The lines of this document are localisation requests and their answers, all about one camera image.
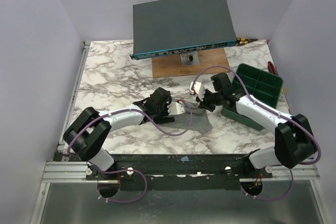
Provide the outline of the grey striped underwear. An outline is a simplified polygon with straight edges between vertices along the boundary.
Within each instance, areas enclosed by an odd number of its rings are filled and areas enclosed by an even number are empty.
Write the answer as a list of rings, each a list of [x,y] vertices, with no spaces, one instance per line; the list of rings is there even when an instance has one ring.
[[[190,120],[192,123],[189,130],[198,131],[201,135],[209,132],[213,126],[211,125],[205,109],[200,109],[197,103],[185,102],[185,112],[179,115],[170,116],[174,121],[158,123],[160,126],[170,127],[173,129],[185,130],[188,128]]]

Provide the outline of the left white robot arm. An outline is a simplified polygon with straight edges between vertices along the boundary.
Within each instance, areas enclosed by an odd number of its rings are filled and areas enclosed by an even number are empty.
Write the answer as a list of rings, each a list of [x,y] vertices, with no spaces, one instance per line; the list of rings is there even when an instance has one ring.
[[[104,179],[116,175],[113,157],[102,148],[111,131],[153,120],[154,123],[173,122],[168,106],[171,93],[157,88],[148,98],[134,102],[130,107],[114,112],[98,112],[93,107],[85,108],[63,134],[63,140],[83,162],[98,167]]]

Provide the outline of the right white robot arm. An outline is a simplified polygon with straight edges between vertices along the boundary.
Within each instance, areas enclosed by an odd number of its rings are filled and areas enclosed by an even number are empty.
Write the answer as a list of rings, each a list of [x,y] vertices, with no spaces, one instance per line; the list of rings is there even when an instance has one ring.
[[[246,177],[255,177],[266,166],[293,168],[318,151],[305,116],[282,113],[257,100],[246,89],[236,90],[226,73],[212,76],[211,81],[214,92],[201,82],[190,84],[190,94],[196,97],[200,108],[214,111],[222,106],[255,121],[275,137],[273,147],[252,152],[249,160],[242,163],[241,171]]]

